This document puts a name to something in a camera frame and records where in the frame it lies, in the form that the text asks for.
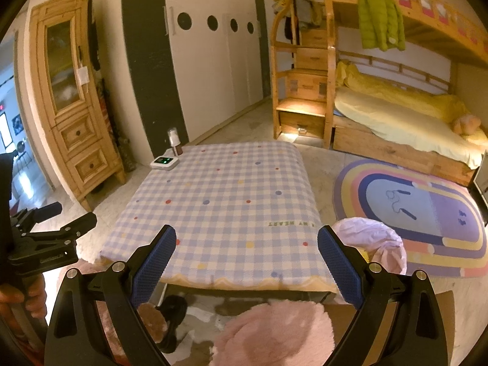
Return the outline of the person's left hand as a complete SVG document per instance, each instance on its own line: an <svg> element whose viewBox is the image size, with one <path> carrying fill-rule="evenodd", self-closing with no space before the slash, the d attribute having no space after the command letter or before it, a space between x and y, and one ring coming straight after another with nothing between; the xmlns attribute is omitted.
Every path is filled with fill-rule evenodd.
<svg viewBox="0 0 488 366"><path fill-rule="evenodd" d="M45 305L46 292L44 276L42 274L36 276L36 279L27 288L27 296L21 290L14 288L8 283L2 284L0 302L2 319L6 322L14 336L24 338L25 334L16 317L13 315L11 306L14 304L22 304L33 318L45 321L47 309Z"/></svg>

